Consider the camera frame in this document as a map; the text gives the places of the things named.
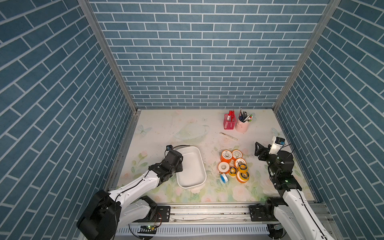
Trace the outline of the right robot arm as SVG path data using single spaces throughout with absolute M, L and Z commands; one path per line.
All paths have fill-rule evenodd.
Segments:
M 285 139 L 264 147 L 255 143 L 255 156 L 267 163 L 267 170 L 273 187 L 279 197 L 269 197 L 265 209 L 277 219 L 292 240 L 332 240 L 305 198 L 302 187 L 293 176 L 295 165 L 293 152 L 284 151 Z

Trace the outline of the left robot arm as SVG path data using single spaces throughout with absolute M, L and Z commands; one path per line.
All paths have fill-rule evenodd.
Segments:
M 181 172 L 182 162 L 183 155 L 170 150 L 160 163 L 149 166 L 129 184 L 110 192 L 98 191 L 80 216 L 77 228 L 88 240 L 112 240 L 119 228 L 137 220 L 151 220 L 157 204 L 144 194 Z

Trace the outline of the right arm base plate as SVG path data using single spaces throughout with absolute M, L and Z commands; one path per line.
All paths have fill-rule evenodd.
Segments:
M 277 222 L 273 213 L 264 205 L 255 204 L 249 206 L 250 217 L 252 222 Z

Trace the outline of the white plastic storage box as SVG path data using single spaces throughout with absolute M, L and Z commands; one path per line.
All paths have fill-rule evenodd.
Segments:
M 183 170 L 176 173 L 178 185 L 185 190 L 205 184 L 207 174 L 200 150 L 195 146 L 177 150 L 183 156 Z

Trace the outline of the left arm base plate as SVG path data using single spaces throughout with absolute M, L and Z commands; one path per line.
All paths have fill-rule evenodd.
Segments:
M 155 209 L 150 209 L 148 215 L 141 220 L 135 221 L 135 223 L 154 223 L 159 224 L 168 223 L 171 215 L 171 207 L 170 206 L 157 206 Z

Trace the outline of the orange sealing tape roll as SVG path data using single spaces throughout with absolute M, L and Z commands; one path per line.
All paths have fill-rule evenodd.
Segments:
M 230 163 L 233 159 L 233 154 L 231 151 L 229 150 L 224 150 L 222 153 L 221 153 L 221 162 L 226 162 L 226 163 Z
M 220 162 L 218 165 L 218 171 L 221 174 L 227 174 L 230 171 L 230 165 L 227 162 Z
M 235 167 L 238 168 L 240 164 L 246 165 L 247 162 L 243 158 L 239 158 L 235 160 Z
M 237 159 L 240 159 L 243 157 L 243 153 L 240 150 L 233 150 L 232 151 L 232 159 L 235 161 Z

